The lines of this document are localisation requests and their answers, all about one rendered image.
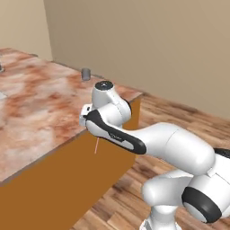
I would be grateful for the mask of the grey glass cup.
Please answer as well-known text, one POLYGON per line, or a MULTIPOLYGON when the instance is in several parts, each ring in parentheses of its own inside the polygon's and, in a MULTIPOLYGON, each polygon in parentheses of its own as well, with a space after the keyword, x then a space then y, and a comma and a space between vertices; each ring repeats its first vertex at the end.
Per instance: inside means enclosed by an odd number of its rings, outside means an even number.
POLYGON ((89 81, 91 79, 91 70, 89 68, 83 68, 81 75, 83 81, 89 81))

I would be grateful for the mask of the thin pink straw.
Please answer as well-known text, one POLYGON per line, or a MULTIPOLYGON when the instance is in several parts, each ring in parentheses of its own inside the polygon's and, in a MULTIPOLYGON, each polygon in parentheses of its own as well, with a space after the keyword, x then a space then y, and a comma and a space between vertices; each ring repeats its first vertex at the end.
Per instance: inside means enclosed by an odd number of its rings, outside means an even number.
POLYGON ((100 140, 100 138, 97 137, 97 138, 96 138, 96 143, 95 143, 95 148, 94 148, 94 154, 95 154, 95 155, 96 155, 96 153, 97 153, 97 148, 98 148, 99 140, 100 140))

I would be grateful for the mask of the orange counter cabinet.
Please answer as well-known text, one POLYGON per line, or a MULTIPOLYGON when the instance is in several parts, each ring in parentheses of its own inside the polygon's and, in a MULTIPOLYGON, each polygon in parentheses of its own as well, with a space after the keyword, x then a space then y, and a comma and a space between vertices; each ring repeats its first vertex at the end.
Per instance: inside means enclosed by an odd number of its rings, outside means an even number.
POLYGON ((69 230, 135 156, 78 124, 89 97, 12 97, 0 106, 0 230, 69 230))

